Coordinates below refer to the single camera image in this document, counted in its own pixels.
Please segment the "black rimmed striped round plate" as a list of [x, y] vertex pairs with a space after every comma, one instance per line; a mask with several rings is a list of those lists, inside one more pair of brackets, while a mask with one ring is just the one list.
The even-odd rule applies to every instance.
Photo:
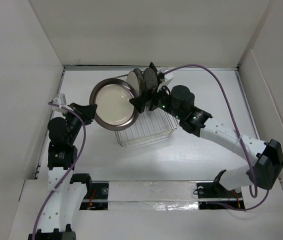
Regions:
[[133, 72], [136, 76], [134, 81], [134, 89], [136, 90], [137, 95], [140, 96], [146, 89], [146, 82], [144, 80], [143, 73], [139, 68], [135, 68]]

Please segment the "beige plate with tree pattern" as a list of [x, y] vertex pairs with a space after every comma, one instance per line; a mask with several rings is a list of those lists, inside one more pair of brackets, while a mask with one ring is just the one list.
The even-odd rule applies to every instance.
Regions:
[[130, 71], [127, 75], [126, 82], [132, 86], [132, 88], [135, 90], [136, 95], [139, 97], [141, 94], [140, 90], [140, 82], [138, 80], [137, 75], [133, 72]]

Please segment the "beige plate with brown rim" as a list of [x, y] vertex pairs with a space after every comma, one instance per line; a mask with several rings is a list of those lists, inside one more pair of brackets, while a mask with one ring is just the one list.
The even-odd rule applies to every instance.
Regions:
[[100, 81], [94, 86], [89, 98], [91, 105], [97, 105], [94, 120], [109, 131], [128, 129], [139, 117], [138, 111], [130, 103], [135, 97], [135, 89], [124, 80], [107, 78]]

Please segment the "grey round deer plate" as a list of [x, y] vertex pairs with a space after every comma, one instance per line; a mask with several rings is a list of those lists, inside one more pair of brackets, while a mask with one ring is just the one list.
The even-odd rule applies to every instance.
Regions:
[[146, 68], [142, 75], [144, 78], [146, 88], [153, 89], [158, 87], [157, 76], [152, 68], [150, 67]]

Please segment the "black square floral plate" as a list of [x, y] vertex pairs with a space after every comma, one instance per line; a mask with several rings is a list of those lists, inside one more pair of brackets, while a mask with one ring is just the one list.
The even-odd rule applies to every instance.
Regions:
[[155, 86], [158, 87], [162, 82], [161, 77], [158, 74], [158, 69], [152, 61], [150, 62], [149, 67], [151, 68], [151, 78], [155, 81]]

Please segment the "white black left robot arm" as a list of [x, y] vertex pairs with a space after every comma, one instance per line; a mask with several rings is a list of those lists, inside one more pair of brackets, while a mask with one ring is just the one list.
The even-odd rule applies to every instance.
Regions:
[[92, 179], [88, 173], [75, 173], [75, 165], [84, 148], [77, 148], [75, 140], [80, 131], [94, 120], [96, 104], [61, 105], [57, 100], [49, 106], [62, 117], [52, 118], [47, 125], [48, 146], [48, 196], [35, 219], [30, 240], [74, 240], [74, 222], [83, 199], [93, 193]]

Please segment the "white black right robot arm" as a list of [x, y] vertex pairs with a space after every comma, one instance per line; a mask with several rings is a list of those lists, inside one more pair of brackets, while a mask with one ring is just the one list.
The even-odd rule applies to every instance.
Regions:
[[194, 94], [184, 85], [177, 85], [171, 90], [166, 86], [160, 90], [145, 90], [129, 102], [139, 113], [143, 113], [146, 107], [150, 111], [162, 109], [175, 117], [187, 133], [214, 142], [246, 160], [245, 166], [224, 169], [217, 174], [212, 190], [219, 197], [225, 196], [230, 190], [249, 185], [271, 190], [283, 169], [283, 151], [278, 141], [271, 139], [265, 142], [237, 134], [235, 129], [196, 107]]

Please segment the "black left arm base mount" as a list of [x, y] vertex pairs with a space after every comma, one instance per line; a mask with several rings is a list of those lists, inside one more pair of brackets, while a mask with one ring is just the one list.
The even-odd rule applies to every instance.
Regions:
[[109, 182], [93, 181], [91, 190], [83, 198], [80, 210], [108, 210]]

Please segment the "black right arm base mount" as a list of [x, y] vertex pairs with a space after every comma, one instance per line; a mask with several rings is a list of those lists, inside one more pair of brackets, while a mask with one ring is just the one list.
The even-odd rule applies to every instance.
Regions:
[[226, 190], [213, 181], [198, 181], [193, 194], [197, 196], [200, 210], [227, 209], [224, 205], [236, 210], [244, 210], [245, 203], [241, 188]]

